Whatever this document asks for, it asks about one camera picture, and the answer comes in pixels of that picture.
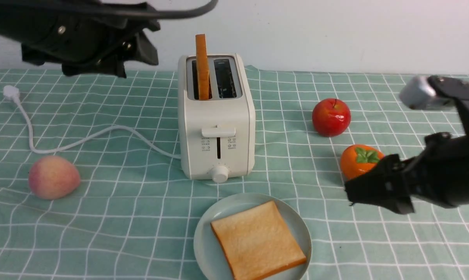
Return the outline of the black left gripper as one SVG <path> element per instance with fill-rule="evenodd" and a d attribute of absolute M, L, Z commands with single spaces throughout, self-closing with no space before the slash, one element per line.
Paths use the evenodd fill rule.
<path fill-rule="evenodd" d="M 104 19 L 41 9 L 0 7 L 0 37 L 21 44 L 23 62 L 60 64 L 65 76 L 126 77 L 124 64 L 158 65 L 158 51 L 144 30 L 160 30 L 156 19 Z"/>

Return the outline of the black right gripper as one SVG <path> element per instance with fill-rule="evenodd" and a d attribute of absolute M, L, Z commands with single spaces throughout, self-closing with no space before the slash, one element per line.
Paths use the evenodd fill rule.
<path fill-rule="evenodd" d="M 418 156 L 401 161 L 398 154 L 387 155 L 346 181 L 351 205 L 379 206 L 399 215 L 414 213 L 412 197 L 443 208 L 469 205 L 469 135 L 435 133 L 425 141 Z"/>

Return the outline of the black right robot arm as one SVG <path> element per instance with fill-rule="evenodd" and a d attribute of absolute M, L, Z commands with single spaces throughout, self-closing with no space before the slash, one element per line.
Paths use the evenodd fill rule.
<path fill-rule="evenodd" d="M 402 160 L 384 156 L 372 170 L 345 182 L 351 205 L 365 204 L 393 213 L 414 213 L 412 198 L 442 208 L 469 205 L 469 82 L 439 75 L 415 76 L 399 93 L 413 110 L 456 108 L 464 135 L 439 132 L 424 138 L 425 148 Z"/>

